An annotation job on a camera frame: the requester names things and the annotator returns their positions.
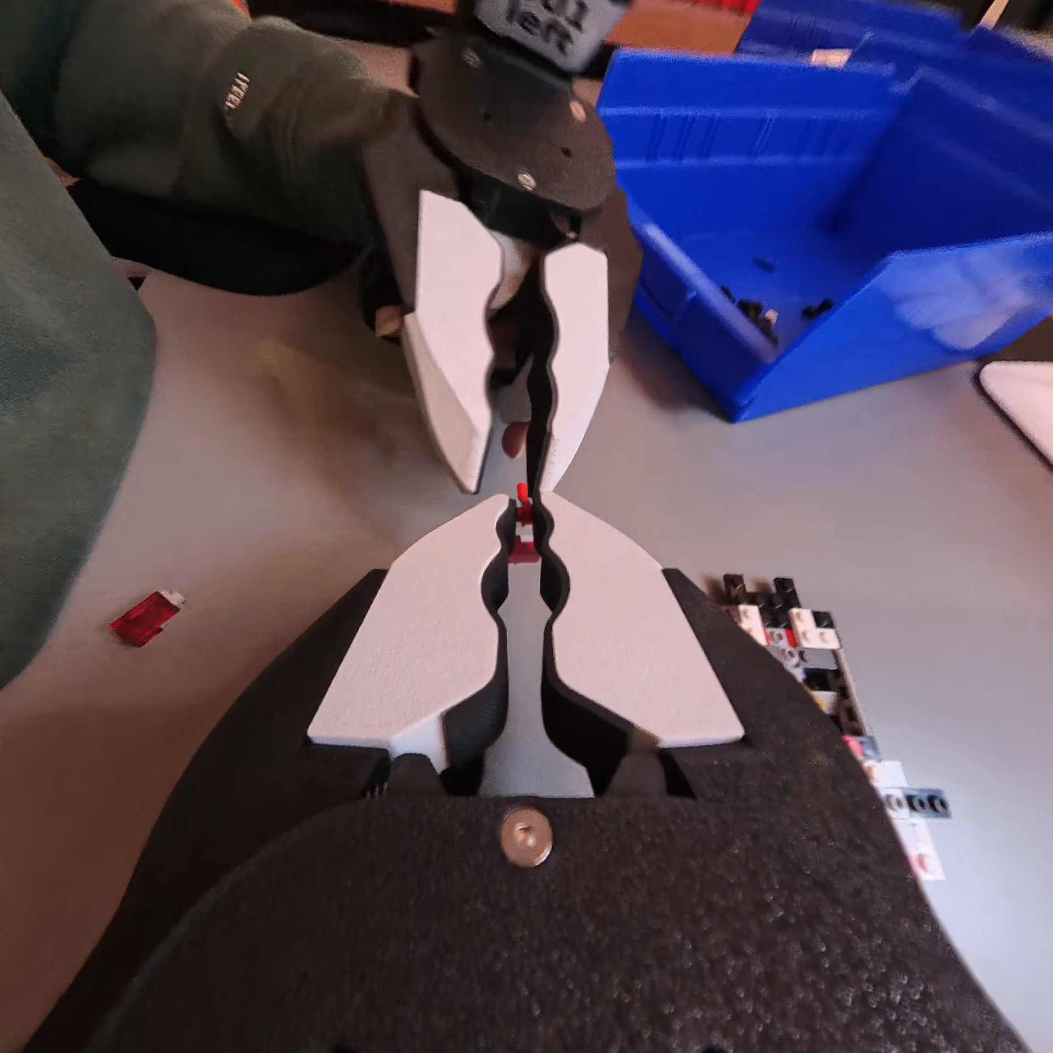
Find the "person's left forearm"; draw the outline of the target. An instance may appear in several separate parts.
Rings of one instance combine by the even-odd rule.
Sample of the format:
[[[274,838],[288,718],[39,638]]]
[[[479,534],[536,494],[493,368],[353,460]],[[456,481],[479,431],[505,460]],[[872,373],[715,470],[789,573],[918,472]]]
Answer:
[[[347,46],[231,2],[2,2],[2,93],[72,177],[336,244],[394,94]]]

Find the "small red brick assembly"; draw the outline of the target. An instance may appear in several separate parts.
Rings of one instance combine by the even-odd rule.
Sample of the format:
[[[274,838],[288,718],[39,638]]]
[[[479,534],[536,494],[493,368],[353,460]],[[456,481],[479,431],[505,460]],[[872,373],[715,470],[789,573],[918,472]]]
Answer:
[[[515,534],[513,547],[508,555],[509,565],[535,564],[540,561],[534,537],[534,504],[529,484],[517,484],[515,509]]]

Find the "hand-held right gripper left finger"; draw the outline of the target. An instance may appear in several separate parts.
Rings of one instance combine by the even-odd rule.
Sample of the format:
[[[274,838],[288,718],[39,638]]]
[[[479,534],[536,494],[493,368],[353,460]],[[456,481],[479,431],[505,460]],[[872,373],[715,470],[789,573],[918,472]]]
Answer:
[[[429,532],[388,569],[309,724],[319,746],[428,757],[438,773],[480,755],[498,732],[455,733],[453,714],[482,700],[502,655],[484,576],[506,571],[515,505],[482,500]]]

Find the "wooden background table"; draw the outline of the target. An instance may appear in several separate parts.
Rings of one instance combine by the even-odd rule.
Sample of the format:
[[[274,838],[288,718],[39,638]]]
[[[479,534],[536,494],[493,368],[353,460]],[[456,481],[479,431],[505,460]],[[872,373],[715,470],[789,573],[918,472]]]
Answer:
[[[615,47],[730,55],[760,1],[634,1],[607,36]]]

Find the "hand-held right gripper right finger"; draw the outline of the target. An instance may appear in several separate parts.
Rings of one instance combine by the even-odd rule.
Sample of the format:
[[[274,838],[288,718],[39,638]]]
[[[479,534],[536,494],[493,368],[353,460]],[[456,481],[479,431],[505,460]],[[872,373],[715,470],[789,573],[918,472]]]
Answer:
[[[739,744],[744,726],[661,564],[556,493],[535,499],[550,618],[547,736],[605,791],[625,756]]]

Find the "brick car model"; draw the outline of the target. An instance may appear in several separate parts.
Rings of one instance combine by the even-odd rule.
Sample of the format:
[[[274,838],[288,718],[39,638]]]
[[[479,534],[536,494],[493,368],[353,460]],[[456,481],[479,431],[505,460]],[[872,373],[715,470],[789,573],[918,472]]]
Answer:
[[[804,605],[791,577],[777,576],[751,587],[743,574],[726,573],[706,583],[730,619],[764,645],[835,727],[885,807],[918,881],[943,881],[931,824],[952,820],[951,802],[941,788],[913,783],[902,764],[878,744],[833,615]]]

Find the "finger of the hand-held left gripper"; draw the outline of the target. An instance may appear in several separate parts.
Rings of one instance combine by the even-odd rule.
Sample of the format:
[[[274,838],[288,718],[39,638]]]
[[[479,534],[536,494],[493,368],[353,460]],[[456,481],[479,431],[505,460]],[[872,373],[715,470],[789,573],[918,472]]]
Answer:
[[[532,495],[553,491],[587,437],[610,370],[609,269],[604,254],[569,244],[540,269],[541,338],[528,374],[526,441]]]
[[[480,486],[494,410],[489,319],[519,291],[535,251],[486,229],[466,204],[418,198],[413,307],[403,351],[429,435],[458,486]]]

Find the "translucent red brick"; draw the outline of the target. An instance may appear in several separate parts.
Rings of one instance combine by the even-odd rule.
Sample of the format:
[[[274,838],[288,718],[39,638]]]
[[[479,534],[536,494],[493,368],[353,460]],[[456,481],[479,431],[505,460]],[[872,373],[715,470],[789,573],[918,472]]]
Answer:
[[[110,631],[122,643],[142,648],[163,631],[186,604],[183,594],[157,590],[110,622]]]

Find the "white book stand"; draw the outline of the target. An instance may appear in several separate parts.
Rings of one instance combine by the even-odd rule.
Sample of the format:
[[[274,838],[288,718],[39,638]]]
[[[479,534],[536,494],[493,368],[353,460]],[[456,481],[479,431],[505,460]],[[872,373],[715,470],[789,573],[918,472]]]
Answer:
[[[991,361],[978,381],[988,399],[1052,466],[1052,363]]]

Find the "large blue plastic bin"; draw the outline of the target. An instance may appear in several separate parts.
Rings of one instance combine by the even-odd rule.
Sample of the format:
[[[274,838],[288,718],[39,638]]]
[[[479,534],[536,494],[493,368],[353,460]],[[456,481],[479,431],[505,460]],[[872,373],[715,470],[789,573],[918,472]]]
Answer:
[[[941,72],[645,49],[615,54],[598,113],[642,247],[635,305],[734,422],[998,352],[1051,315],[1050,114]],[[779,312],[777,347],[720,285]]]

